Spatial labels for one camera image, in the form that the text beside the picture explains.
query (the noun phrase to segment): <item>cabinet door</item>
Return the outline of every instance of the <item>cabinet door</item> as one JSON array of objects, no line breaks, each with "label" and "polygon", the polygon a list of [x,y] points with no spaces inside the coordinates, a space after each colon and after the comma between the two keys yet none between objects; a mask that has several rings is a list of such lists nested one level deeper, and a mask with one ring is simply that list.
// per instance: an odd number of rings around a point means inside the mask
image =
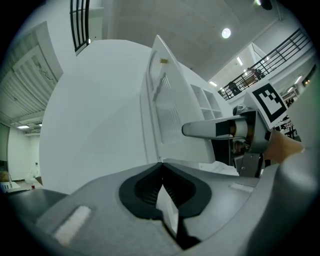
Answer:
[{"label": "cabinet door", "polygon": [[209,140],[182,134],[183,124],[202,121],[204,116],[179,62],[158,35],[146,69],[146,87],[158,156],[212,163]]}]

